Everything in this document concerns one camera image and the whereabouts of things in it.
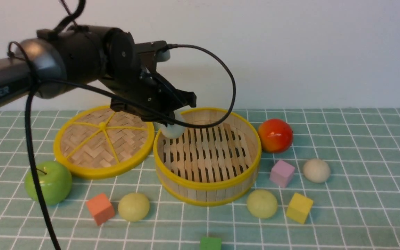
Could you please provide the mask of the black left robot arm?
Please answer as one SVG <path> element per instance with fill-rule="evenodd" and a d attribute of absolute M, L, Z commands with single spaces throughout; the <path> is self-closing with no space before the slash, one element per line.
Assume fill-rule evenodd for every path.
<path fill-rule="evenodd" d="M 38 30 L 20 45 L 0 59 L 0 107 L 27 95 L 36 79 L 44 82 L 36 93 L 41 99 L 74 89 L 59 81 L 99 80 L 121 98 L 171 118 L 197 105 L 195 93 L 176 89 L 157 73 L 157 63 L 170 58 L 165 41 L 137 44 L 117 27 L 83 25 L 62 33 Z"/>

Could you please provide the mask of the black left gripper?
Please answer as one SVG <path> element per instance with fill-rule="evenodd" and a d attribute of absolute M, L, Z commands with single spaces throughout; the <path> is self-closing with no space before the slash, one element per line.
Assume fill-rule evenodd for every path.
<path fill-rule="evenodd" d="M 129 78 L 126 74 L 116 77 L 105 74 L 99 81 L 115 95 L 146 107 L 138 108 L 111 98 L 112 111 L 135 115 L 144 122 L 174 125 L 172 120 L 175 119 L 176 110 L 187 106 L 197 107 L 197 96 L 194 92 L 175 90 L 174 98 L 162 84 L 150 76 L 140 79 L 138 76 Z"/>

